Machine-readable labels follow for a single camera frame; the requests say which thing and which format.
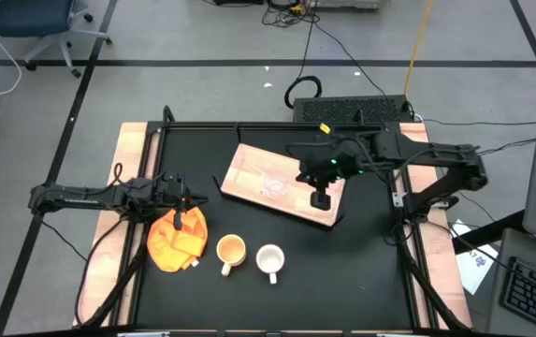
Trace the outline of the black aluminium table frame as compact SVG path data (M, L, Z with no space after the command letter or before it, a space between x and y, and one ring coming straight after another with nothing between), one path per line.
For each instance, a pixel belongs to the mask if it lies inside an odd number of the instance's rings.
M197 334L279 331L342 333L408 330L442 324L432 302L410 275L400 249L389 244L394 225L389 190L373 174L343 191L341 220L333 228L222 195L226 169L240 144L282 153L310 141L313 125L292 123L174 123L124 125L114 156L123 176L181 172L201 208L209 244L200 263L160 271L148 256L128 279L106 322L137 329ZM240 235L248 251L276 243L285 254L276 285L247 257L222 276L215 245Z

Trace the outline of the orange cloth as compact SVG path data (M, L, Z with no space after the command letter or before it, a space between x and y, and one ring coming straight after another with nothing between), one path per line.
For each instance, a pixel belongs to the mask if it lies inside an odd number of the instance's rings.
M171 210L156 220L147 238L152 261L165 272L196 266L209 237L205 216L198 207L181 214L181 229L174 227L174 215Z

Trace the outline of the white printed paper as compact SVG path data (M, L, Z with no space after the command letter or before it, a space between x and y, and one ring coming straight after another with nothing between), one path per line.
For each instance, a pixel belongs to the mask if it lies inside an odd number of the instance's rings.
M498 254L499 252L495 248L486 244L478 250L456 255L461 284L468 293L474 295L477 292L485 276L494 265L493 258L496 258Z

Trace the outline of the black computer tower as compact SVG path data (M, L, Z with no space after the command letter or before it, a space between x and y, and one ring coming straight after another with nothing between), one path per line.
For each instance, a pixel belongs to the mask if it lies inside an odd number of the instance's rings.
M297 123L365 124L413 121L404 95L362 95L297 98L293 120Z

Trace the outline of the blue grey office chair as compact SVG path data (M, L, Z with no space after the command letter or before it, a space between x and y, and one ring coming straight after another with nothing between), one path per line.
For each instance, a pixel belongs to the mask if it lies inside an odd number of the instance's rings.
M82 30L74 27L79 19L87 23L94 16L87 11L87 0L0 0L1 37L37 37L38 44L23 58L25 68L36 70L33 59L51 45L57 45L64 57L66 67L75 78L81 73L74 67L69 49L70 35L85 35L101 38L107 45L113 41L107 33Z

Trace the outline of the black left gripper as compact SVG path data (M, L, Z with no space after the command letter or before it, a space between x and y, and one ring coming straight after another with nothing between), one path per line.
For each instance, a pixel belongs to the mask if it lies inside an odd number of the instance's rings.
M201 195L190 195L190 190L186 185L185 175L175 173L162 178L157 186L156 208L164 213L173 210L173 227L177 230L182 229L182 216L190 209L199 207L208 202L208 198Z

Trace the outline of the peach plastic mug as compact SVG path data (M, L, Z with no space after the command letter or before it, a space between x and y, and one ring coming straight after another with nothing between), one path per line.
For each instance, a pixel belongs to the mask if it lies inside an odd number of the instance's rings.
M246 258L245 242L238 235L225 235L217 242L216 254L223 263L221 274L227 277L234 267L244 262Z

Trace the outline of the grey white patterned mug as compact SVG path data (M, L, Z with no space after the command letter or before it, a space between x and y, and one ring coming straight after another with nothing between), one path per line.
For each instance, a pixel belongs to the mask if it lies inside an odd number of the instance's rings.
M275 244L266 244L259 248L255 256L258 269L266 274L269 282L276 285L277 273L282 269L285 256L283 250Z

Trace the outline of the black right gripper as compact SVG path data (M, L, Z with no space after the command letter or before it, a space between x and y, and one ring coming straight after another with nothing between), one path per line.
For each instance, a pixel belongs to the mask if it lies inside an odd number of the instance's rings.
M356 139L297 142L295 146L306 151L298 159L299 174L296 181L315 183L315 190L311 193L313 208L329 210L331 197L326 193L329 184L363 174L367 170L367 149Z

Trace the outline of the black desk leg bar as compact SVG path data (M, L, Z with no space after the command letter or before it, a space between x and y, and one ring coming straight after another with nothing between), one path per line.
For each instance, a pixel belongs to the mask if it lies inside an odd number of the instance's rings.
M523 227L524 214L524 210L515 212L488 225L455 236L453 238L455 254L460 255L480 246L497 242L501 239L503 231L508 228L525 233L526 230Z

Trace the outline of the grey floor box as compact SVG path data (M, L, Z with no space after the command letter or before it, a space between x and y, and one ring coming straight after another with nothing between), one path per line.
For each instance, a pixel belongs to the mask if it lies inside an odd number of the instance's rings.
M355 8L379 10L386 7L391 0L311 0L311 3L324 8Z

